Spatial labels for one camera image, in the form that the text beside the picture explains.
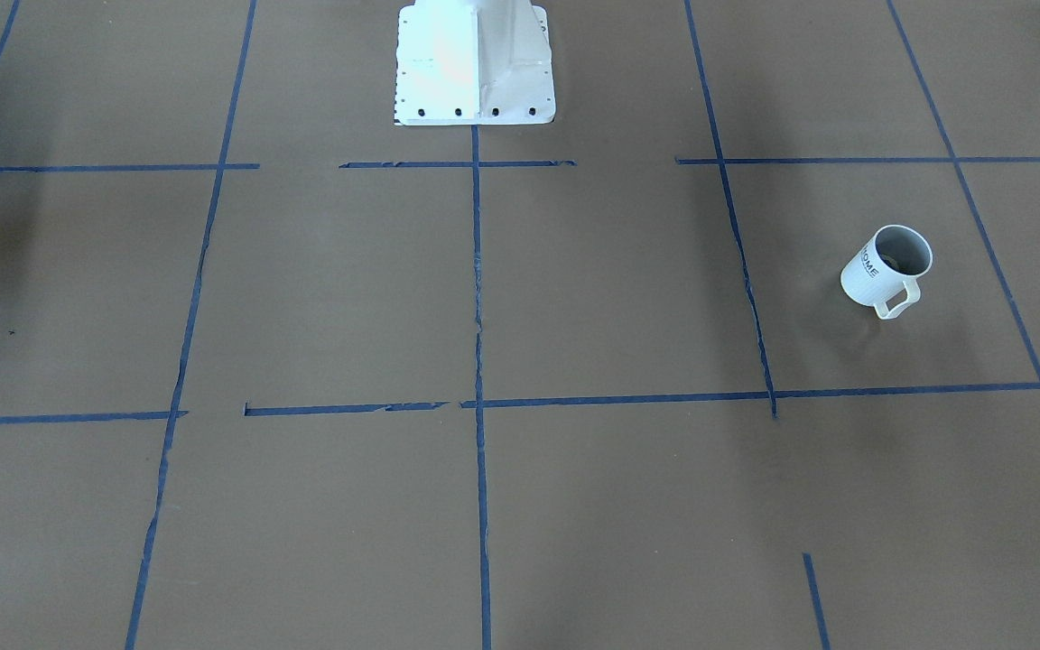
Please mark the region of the white mug with handle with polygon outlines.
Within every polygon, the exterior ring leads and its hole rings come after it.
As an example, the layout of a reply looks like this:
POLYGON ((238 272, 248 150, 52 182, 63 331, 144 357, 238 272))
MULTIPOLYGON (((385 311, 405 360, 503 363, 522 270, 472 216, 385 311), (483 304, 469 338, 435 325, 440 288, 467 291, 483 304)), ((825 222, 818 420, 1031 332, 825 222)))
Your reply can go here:
POLYGON ((880 227, 840 274, 842 291, 875 310, 880 320, 899 314, 922 297, 919 279, 933 266, 933 249, 912 227, 880 227))

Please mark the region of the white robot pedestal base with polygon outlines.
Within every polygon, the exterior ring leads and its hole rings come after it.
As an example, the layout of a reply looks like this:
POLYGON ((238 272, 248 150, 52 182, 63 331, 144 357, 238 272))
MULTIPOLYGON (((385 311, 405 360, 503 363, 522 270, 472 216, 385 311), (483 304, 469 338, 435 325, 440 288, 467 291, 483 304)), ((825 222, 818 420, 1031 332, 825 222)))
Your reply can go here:
POLYGON ((531 1, 415 1, 397 16, 394 124, 553 122, 552 36, 531 1))

